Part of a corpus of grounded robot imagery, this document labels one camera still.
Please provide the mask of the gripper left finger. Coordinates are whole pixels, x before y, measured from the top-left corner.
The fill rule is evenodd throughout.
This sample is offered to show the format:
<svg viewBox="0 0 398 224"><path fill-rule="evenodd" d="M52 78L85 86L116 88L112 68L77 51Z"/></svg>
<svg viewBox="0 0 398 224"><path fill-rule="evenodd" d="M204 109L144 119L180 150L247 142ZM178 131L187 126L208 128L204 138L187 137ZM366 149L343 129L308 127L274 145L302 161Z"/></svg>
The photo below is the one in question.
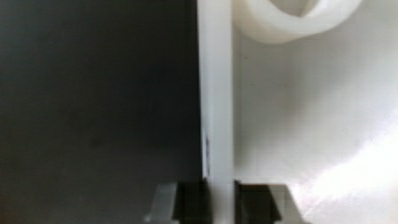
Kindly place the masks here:
<svg viewBox="0 0 398 224"><path fill-rule="evenodd" d="M210 193L204 181L156 186L142 224L210 224Z"/></svg>

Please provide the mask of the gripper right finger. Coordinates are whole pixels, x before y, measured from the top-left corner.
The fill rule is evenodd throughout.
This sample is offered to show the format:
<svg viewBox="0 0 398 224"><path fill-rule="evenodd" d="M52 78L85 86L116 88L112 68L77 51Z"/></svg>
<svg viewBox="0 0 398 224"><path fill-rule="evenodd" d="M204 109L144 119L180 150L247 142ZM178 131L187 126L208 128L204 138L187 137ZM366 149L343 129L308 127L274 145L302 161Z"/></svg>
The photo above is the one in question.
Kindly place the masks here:
<svg viewBox="0 0 398 224"><path fill-rule="evenodd" d="M235 224L309 224L284 184L235 182Z"/></svg>

